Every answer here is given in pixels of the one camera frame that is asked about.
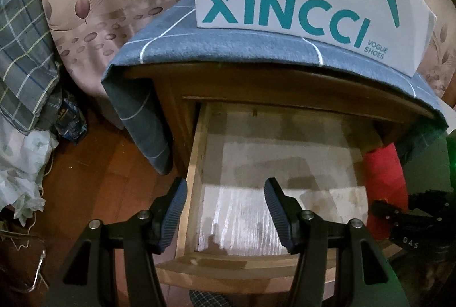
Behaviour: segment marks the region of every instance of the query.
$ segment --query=blue cloth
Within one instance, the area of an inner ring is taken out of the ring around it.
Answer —
[[[422,101],[436,112],[437,123],[445,125],[437,97],[418,73],[410,78],[349,50],[296,36],[242,29],[198,28],[195,0],[181,0],[120,49],[102,81],[135,143],[161,173],[170,169],[170,150],[153,84],[150,80],[123,79],[119,68],[195,61],[299,64],[357,74]]]

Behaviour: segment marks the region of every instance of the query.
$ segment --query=teal lettering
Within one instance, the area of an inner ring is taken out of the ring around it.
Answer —
[[[211,10],[207,13],[207,15],[202,20],[203,23],[212,23],[215,17],[220,13],[226,19],[228,23],[238,23],[234,15],[231,13],[230,9],[226,6],[223,0],[211,0],[213,2],[213,6]]]
[[[332,37],[341,44],[349,44],[350,37],[341,35],[339,33],[339,29],[337,28],[340,20],[343,18],[350,18],[352,19],[352,21],[356,22],[359,19],[359,15],[352,10],[339,10],[332,16],[331,21],[329,23],[329,29],[331,31]]]
[[[282,7],[277,0],[260,0],[258,24],[261,26],[268,25],[269,9],[272,7],[282,28],[290,29],[293,12],[295,11],[295,3],[296,0],[286,0],[285,9],[282,10]]]
[[[254,23],[255,0],[245,0],[244,24]]]
[[[323,10],[328,11],[332,8],[332,5],[325,0],[309,0],[302,4],[301,8],[299,9],[299,23],[301,24],[302,29],[304,29],[307,33],[314,35],[314,36],[323,36],[325,31],[323,28],[316,28],[309,24],[309,11],[314,7],[321,7]]]
[[[361,25],[361,29],[359,30],[358,37],[356,37],[355,44],[353,45],[356,48],[359,48],[361,44],[363,43],[364,36],[366,35],[366,32],[368,31],[370,24],[370,19],[364,18],[363,23]]]

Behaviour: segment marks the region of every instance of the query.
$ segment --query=red cloth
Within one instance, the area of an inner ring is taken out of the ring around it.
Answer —
[[[394,144],[368,152],[363,160],[364,186],[369,207],[374,200],[385,200],[388,204],[407,210],[409,195]],[[388,238],[391,231],[391,225],[386,219],[370,213],[366,227],[375,240]]]

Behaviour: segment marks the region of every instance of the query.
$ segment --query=ribbed rubber pad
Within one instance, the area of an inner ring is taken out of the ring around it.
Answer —
[[[182,210],[184,208],[185,201],[187,199],[187,181],[181,179],[179,186],[176,190],[176,194],[174,195],[173,200],[170,203],[168,211],[163,218],[163,222],[161,223],[161,235],[160,241],[158,242],[158,246],[163,252],[166,247],[168,247],[176,232],[177,224],[179,223],[179,219],[182,214]]]
[[[266,204],[268,205],[269,213],[279,235],[280,242],[290,251],[293,248],[291,226],[282,207],[282,202],[286,199],[286,196],[276,179],[270,178],[264,183],[264,199],[266,199]]]

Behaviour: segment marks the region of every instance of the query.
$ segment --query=blue gripper pad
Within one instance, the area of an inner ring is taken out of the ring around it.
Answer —
[[[171,203],[169,204],[168,210],[163,218],[161,223],[161,233],[160,240],[158,242],[158,247],[163,252],[166,247],[171,244],[174,233],[176,232],[177,224],[182,214],[185,201],[187,199],[187,181],[185,179],[180,179],[177,183],[173,183],[168,195],[174,193],[174,198],[172,198]]]
[[[294,247],[290,219],[302,211],[301,206],[295,198],[284,194],[274,177],[267,179],[264,184],[264,198],[280,242],[290,252]]]

